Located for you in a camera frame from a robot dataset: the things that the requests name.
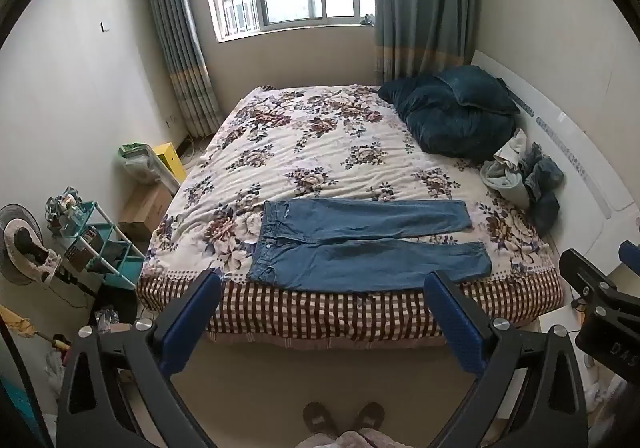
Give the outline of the blue denim jeans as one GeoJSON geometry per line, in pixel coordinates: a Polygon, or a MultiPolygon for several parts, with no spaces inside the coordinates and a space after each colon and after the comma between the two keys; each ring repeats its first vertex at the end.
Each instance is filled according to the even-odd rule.
{"type": "Polygon", "coordinates": [[[492,272],[484,243],[427,240],[471,226],[460,200],[268,201],[247,277],[317,293],[416,290],[430,272],[454,282],[484,278],[492,272]]]}

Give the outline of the teal shelf rack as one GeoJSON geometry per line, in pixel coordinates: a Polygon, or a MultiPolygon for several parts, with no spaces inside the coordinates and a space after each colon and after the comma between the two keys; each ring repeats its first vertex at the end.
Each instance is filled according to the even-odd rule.
{"type": "Polygon", "coordinates": [[[102,277],[114,288],[134,290],[144,255],[96,201],[84,201],[73,187],[50,197],[44,218],[63,258],[75,272],[102,277]]]}

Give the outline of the white headboard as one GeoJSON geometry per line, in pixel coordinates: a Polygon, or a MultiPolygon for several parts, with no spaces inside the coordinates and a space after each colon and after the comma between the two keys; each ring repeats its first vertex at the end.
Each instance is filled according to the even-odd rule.
{"type": "Polygon", "coordinates": [[[639,242],[639,208],[620,176],[582,129],[524,78],[479,50],[473,64],[506,82],[528,141],[540,145],[564,173],[551,231],[556,249],[574,249],[601,272],[614,272],[620,244],[639,242]]]}

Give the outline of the cardboard box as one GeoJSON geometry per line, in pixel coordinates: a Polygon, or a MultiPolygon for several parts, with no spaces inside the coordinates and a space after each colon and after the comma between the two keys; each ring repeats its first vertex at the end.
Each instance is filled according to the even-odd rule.
{"type": "Polygon", "coordinates": [[[138,185],[120,213],[119,228],[132,241],[149,241],[171,200],[171,193],[161,182],[138,185]]]}

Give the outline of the standing fan with hat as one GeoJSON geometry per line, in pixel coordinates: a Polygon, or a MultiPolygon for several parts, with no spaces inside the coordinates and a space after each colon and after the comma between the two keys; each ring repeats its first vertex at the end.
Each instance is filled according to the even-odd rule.
{"type": "Polygon", "coordinates": [[[42,243],[32,213],[16,203],[2,206],[1,275],[16,286],[48,286],[61,265],[62,257],[42,243]]]}

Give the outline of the right dark slipper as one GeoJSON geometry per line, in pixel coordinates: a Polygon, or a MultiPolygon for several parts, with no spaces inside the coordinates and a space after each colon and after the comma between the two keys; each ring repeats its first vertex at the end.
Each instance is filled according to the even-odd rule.
{"type": "Polygon", "coordinates": [[[385,410],[378,402],[368,402],[356,416],[352,429],[354,431],[378,431],[385,420],[385,410]]]}

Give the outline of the dark slipper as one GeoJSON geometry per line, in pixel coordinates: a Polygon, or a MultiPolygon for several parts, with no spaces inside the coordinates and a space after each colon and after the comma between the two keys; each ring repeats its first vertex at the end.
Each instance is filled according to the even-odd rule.
{"type": "Polygon", "coordinates": [[[331,413],[321,402],[310,402],[303,410],[303,420],[310,434],[337,438],[337,426],[331,413]]]}
{"type": "Polygon", "coordinates": [[[385,410],[378,402],[368,402],[356,416],[352,429],[354,431],[378,431],[385,420],[385,410]]]}

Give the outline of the pile of clothes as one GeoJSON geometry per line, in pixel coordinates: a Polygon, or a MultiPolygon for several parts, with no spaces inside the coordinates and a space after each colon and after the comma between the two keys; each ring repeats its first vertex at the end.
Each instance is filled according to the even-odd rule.
{"type": "Polygon", "coordinates": [[[504,200],[529,217],[540,236],[553,228],[560,214],[555,191],[564,182],[564,172],[536,142],[518,128],[514,135],[480,168],[480,179],[504,200]]]}

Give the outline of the left dark slipper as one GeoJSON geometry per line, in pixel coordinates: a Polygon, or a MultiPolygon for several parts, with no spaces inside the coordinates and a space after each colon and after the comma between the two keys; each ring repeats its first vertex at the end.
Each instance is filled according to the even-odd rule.
{"type": "Polygon", "coordinates": [[[310,434],[337,438],[337,426],[331,413],[321,402],[310,402],[303,410],[303,420],[310,434]]]}

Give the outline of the plastic bag with green item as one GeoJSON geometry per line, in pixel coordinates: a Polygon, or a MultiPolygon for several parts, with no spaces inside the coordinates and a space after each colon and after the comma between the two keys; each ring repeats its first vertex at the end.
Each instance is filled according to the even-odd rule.
{"type": "Polygon", "coordinates": [[[134,142],[118,148],[120,163],[137,182],[153,185],[160,181],[157,169],[157,156],[147,144],[134,142]]]}

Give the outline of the yellow box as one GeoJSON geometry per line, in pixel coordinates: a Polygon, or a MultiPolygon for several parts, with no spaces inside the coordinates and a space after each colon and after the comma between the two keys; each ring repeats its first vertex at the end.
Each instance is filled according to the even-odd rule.
{"type": "Polygon", "coordinates": [[[163,164],[165,164],[166,168],[171,171],[171,174],[178,180],[178,183],[182,184],[186,179],[186,170],[178,157],[174,145],[171,142],[166,142],[166,144],[155,146],[153,151],[163,164]]]}

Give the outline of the floral bed blanket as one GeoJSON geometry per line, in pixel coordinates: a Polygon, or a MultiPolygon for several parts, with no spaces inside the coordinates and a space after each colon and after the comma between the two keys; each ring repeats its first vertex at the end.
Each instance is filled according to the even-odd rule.
{"type": "Polygon", "coordinates": [[[215,342],[299,350],[442,342],[425,303],[441,270],[521,326],[559,308],[549,243],[465,159],[424,152],[373,87],[256,88],[154,230],[138,281],[159,312],[204,270],[215,342]]]}

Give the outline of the dark teal quilt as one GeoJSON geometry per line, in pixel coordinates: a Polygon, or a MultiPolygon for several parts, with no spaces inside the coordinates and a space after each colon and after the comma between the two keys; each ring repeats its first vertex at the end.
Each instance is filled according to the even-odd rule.
{"type": "Polygon", "coordinates": [[[512,138],[520,113],[506,83],[477,66],[387,81],[378,96],[423,151],[474,162],[491,160],[512,138]]]}

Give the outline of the left striped curtain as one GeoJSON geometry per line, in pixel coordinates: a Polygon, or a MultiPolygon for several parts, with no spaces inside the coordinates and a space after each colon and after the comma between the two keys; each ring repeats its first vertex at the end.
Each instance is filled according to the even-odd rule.
{"type": "Polygon", "coordinates": [[[186,130],[192,137],[213,135],[224,115],[214,94],[190,0],[150,0],[150,4],[186,130]]]}

